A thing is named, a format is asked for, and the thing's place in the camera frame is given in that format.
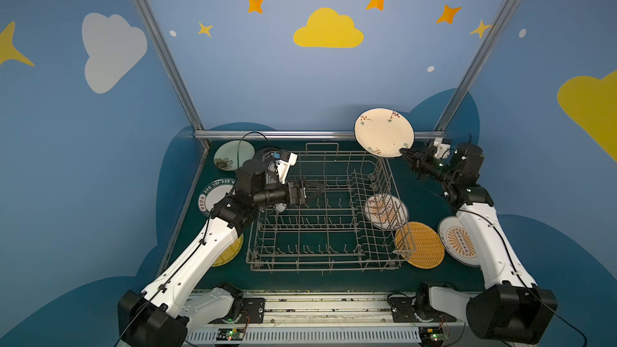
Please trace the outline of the white plate black emblem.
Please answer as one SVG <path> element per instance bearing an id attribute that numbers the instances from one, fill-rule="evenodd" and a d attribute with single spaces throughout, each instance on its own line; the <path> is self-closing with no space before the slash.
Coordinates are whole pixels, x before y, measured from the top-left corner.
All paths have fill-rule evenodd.
<path id="1" fill-rule="evenodd" d="M 283 213 L 286 210 L 287 205 L 285 203 L 278 203 L 278 204 L 275 204 L 273 208 L 276 212 Z"/>

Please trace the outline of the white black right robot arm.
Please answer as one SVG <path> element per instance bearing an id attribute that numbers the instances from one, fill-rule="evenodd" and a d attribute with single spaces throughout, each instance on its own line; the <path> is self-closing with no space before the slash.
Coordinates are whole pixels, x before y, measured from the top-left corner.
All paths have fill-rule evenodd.
<path id="1" fill-rule="evenodd" d="M 471 296 L 422 284 L 416 295 L 416 313 L 422 319 L 441 313 L 453 316 L 480 339 L 538 344 L 558 301 L 551 290 L 540 289 L 525 270 L 502 230 L 493 199 L 479 185 L 482 149 L 460 143 L 448 163 L 438 159 L 436 151 L 427 146 L 401 149 L 400 154 L 417 175 L 440 183 L 455 223 L 468 233 L 477 254 L 485 289 Z"/>

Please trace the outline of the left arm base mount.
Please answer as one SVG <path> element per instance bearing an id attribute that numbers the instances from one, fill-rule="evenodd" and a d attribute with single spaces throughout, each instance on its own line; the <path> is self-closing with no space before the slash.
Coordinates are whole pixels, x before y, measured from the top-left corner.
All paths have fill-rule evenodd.
<path id="1" fill-rule="evenodd" d="M 234 300 L 231 310 L 223 318 L 228 324 L 262 324 L 264 321 L 264 298 L 249 297 Z"/>

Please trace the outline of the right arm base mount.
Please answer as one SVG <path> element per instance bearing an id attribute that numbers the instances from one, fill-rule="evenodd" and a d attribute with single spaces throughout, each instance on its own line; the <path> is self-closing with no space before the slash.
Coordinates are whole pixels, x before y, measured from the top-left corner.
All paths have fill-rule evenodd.
<path id="1" fill-rule="evenodd" d="M 454 316 L 440 313 L 428 305 L 418 305 L 414 297 L 387 298 L 394 323 L 448 323 L 457 322 Z"/>

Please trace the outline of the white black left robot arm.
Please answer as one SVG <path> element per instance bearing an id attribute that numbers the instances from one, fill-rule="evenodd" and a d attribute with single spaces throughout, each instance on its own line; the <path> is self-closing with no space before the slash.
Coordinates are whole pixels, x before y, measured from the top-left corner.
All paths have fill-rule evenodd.
<path id="1" fill-rule="evenodd" d="M 236 171 L 231 190 L 183 253 L 141 292 L 129 290 L 117 305 L 120 342 L 129 346 L 180 346 L 188 334 L 215 320 L 236 321 L 244 294 L 221 284 L 205 297 L 190 295 L 215 261 L 263 211 L 284 204 L 301 207 L 324 190 L 319 182 L 287 180 L 295 157 L 267 164 L 251 159 Z"/>

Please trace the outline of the cream plate floral rim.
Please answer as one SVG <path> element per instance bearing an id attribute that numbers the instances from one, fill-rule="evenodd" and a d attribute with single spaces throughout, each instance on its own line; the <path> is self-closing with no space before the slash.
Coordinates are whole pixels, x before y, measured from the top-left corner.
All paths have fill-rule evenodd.
<path id="1" fill-rule="evenodd" d="M 415 132 L 410 122 L 391 109 L 369 109 L 354 124 L 358 144 L 378 157 L 401 157 L 400 149 L 411 149 Z"/>

